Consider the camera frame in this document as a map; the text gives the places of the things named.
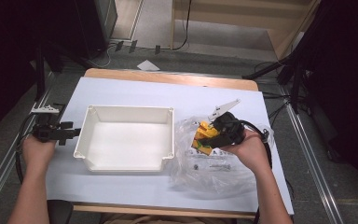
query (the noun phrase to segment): clear plastic bag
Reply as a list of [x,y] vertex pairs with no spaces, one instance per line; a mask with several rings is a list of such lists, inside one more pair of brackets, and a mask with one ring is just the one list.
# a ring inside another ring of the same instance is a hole
[[[175,124],[175,159],[171,169],[173,184],[225,196],[255,190],[254,174],[237,156],[218,148],[208,156],[191,147],[194,135],[203,120],[207,118],[193,117]],[[273,144],[272,130],[267,126],[261,127],[260,130],[264,129],[270,132],[268,142]]]

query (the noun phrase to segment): wire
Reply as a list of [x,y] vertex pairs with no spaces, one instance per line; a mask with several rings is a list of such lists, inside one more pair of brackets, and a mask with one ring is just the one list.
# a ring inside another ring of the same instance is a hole
[[281,113],[281,111],[282,111],[287,105],[289,105],[289,104],[290,104],[290,101],[286,101],[286,102],[285,102],[283,105],[281,105],[278,109],[276,109],[275,111],[273,111],[272,113],[270,113],[270,114],[268,115],[268,118],[269,118],[269,119],[271,119],[273,116],[275,116],[274,119],[273,119],[272,122],[271,122],[271,129],[272,129],[272,127],[274,126],[275,120],[276,120],[276,118],[278,117],[279,113]]
[[31,134],[31,133],[33,133],[34,131],[29,131],[28,133],[25,133],[22,137],[21,137],[21,140],[24,138],[24,137],[26,137],[26,136],[28,136],[29,134]]
[[107,54],[107,57],[108,57],[108,59],[109,59],[109,61],[107,62],[107,64],[99,65],[99,64],[97,64],[97,63],[95,63],[95,62],[93,62],[93,61],[91,61],[91,60],[89,60],[89,62],[92,63],[92,64],[94,64],[94,65],[97,66],[97,67],[100,67],[100,68],[106,67],[106,66],[109,65],[110,62],[111,62],[109,50],[112,49],[112,48],[114,48],[114,47],[115,47],[115,45],[112,46],[112,47],[110,47],[110,48],[108,48],[108,49],[106,50],[106,54]]
[[278,93],[262,91],[264,99],[279,99],[279,98],[290,98],[290,95],[281,95]]
[[257,65],[255,65],[254,70],[255,70],[258,66],[260,66],[261,64],[265,64],[265,63],[276,63],[276,62],[263,62],[263,63],[258,63]]
[[[180,1],[180,8],[183,8],[183,0]],[[185,12],[183,10],[182,11],[182,17],[185,16]],[[186,31],[186,28],[185,28],[185,21],[184,20],[181,20],[182,21],[182,28],[183,28],[183,31]]]
[[295,189],[293,188],[292,184],[286,178],[284,180],[286,181],[286,184],[289,186],[289,189],[292,192],[293,200],[295,200],[296,199]]
[[[109,42],[108,45],[107,45],[107,48],[109,49],[110,47],[113,47],[113,46],[116,46],[116,45],[117,45],[117,43]],[[99,52],[97,53],[97,55],[95,55],[94,57],[92,57],[91,59],[89,59],[89,61],[90,61],[90,60],[94,60],[94,59],[100,57],[103,53],[104,53],[104,50],[99,51]]]
[[27,123],[28,119],[31,118],[32,116],[34,116],[34,113],[29,114],[24,121],[22,122],[20,129],[19,129],[19,133],[18,133],[18,138],[17,138],[17,143],[16,143],[16,171],[17,171],[17,176],[19,177],[20,183],[22,184],[22,180],[24,179],[24,176],[22,174],[22,168],[21,168],[21,158],[20,158],[20,146],[21,146],[21,140],[24,136],[28,135],[22,135],[22,132],[24,130],[25,124]]
[[258,207],[257,212],[255,212],[254,224],[258,224],[258,219],[260,219],[260,207]]
[[188,3],[187,21],[186,21],[186,38],[185,38],[185,41],[183,42],[183,44],[182,44],[179,48],[175,48],[175,49],[172,49],[172,50],[179,50],[179,49],[181,49],[181,48],[185,45],[185,43],[187,42],[187,39],[188,39],[188,20],[190,19],[191,2],[192,2],[192,0],[190,0],[190,2]]

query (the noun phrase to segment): white tabletop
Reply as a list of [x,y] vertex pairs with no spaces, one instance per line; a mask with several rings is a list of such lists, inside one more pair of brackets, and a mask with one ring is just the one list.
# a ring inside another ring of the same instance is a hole
[[[73,121],[80,128],[89,105],[166,106],[175,109],[175,121],[192,116],[207,116],[217,105],[240,99],[230,110],[238,119],[269,126],[262,93],[196,87],[165,83],[125,81],[82,77],[69,102],[62,121]],[[167,171],[156,174],[96,174],[83,161],[73,157],[77,138],[57,146],[47,175],[48,199],[74,203],[102,203],[127,206],[202,209],[230,212],[255,212],[256,191],[222,198],[207,193],[173,187]],[[272,149],[273,173],[283,202],[294,213],[284,180],[277,148]]]

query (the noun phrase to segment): black cable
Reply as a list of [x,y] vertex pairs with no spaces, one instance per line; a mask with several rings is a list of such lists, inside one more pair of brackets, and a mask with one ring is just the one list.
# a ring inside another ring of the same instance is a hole
[[20,154],[21,154],[21,150],[20,150],[20,146],[21,146],[21,140],[24,136],[28,135],[22,135],[22,132],[24,130],[25,124],[27,123],[28,119],[31,118],[34,115],[34,113],[29,114],[24,121],[22,122],[20,129],[19,129],[19,133],[18,133],[18,138],[17,138],[17,143],[16,143],[16,172],[17,172],[17,176],[19,177],[20,183],[22,184],[22,180],[24,179],[23,174],[22,174],[22,167],[21,167],[21,158],[20,158]]
[[106,51],[104,51],[104,52],[106,52],[107,58],[108,58],[108,62],[107,62],[106,64],[104,64],[104,65],[99,65],[99,64],[93,62],[92,60],[89,60],[89,62],[92,63],[92,64],[94,64],[95,66],[97,66],[97,67],[99,67],[99,68],[105,68],[107,65],[109,65],[109,64],[112,62],[111,57],[110,57],[110,54],[109,54],[109,50],[112,49],[113,47],[114,47],[114,46],[109,47]]
[[290,95],[281,95],[273,92],[262,91],[264,99],[290,98]]
[[292,184],[285,178],[284,181],[286,181],[287,186],[289,186],[290,191],[292,192],[293,200],[296,199],[295,195],[295,189],[293,188]]
[[254,224],[258,223],[258,219],[260,219],[260,208],[257,208],[257,212],[255,213],[255,219],[254,219]]
[[28,133],[25,133],[22,137],[21,137],[21,140],[24,138],[24,137],[26,137],[26,136],[28,136],[28,134],[31,134],[31,133],[33,133],[34,131],[29,131]]
[[253,123],[251,123],[251,122],[249,122],[249,121],[246,121],[246,120],[242,120],[242,119],[240,119],[239,121],[240,121],[242,124],[244,124],[244,125],[246,125],[246,126],[252,128],[252,130],[254,130],[255,132],[257,132],[258,134],[260,134],[260,136],[261,136],[261,138],[263,139],[263,141],[264,141],[264,140],[267,140],[267,139],[265,139],[266,136],[265,136],[260,130],[258,130],[258,128],[256,128]]
[[274,126],[275,123],[275,119],[278,117],[279,113],[281,113],[281,111],[290,104],[290,101],[286,101],[283,105],[281,105],[278,109],[276,109],[275,111],[271,112],[268,115],[268,118],[271,119],[272,117],[274,117],[274,120],[271,122],[271,128]]
[[275,62],[263,62],[263,63],[258,63],[257,65],[255,65],[254,70],[255,70],[258,66],[260,66],[261,64],[264,64],[264,63],[275,63]]
[[187,11],[187,22],[186,22],[186,38],[185,41],[183,42],[183,44],[179,47],[179,48],[175,48],[172,50],[179,50],[181,49],[187,42],[187,38],[188,38],[188,20],[190,19],[190,11],[191,11],[191,2],[192,0],[190,0],[190,2],[188,3],[188,11]]
[[[106,48],[106,50],[108,50],[108,49],[110,49],[111,47],[116,46],[116,45],[117,45],[117,43],[109,43],[108,46],[107,46],[107,48]],[[99,58],[101,55],[103,55],[103,53],[106,52],[106,50],[101,50],[101,51],[99,51],[94,57],[90,58],[89,61],[92,61],[92,60],[94,60],[94,59],[96,59],[96,58]]]
[[[281,99],[281,98],[284,98],[284,99],[290,99],[290,95],[281,95],[281,96],[264,96],[263,98],[266,99],[266,100],[270,100],[270,99]],[[299,98],[301,98],[300,100],[297,100],[299,103],[304,103],[305,101],[305,98],[304,96],[298,96]]]

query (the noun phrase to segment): white tray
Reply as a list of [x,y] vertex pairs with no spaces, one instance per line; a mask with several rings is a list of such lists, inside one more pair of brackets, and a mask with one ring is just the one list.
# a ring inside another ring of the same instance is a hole
[[174,156],[173,108],[90,105],[74,157],[93,172],[161,171]]

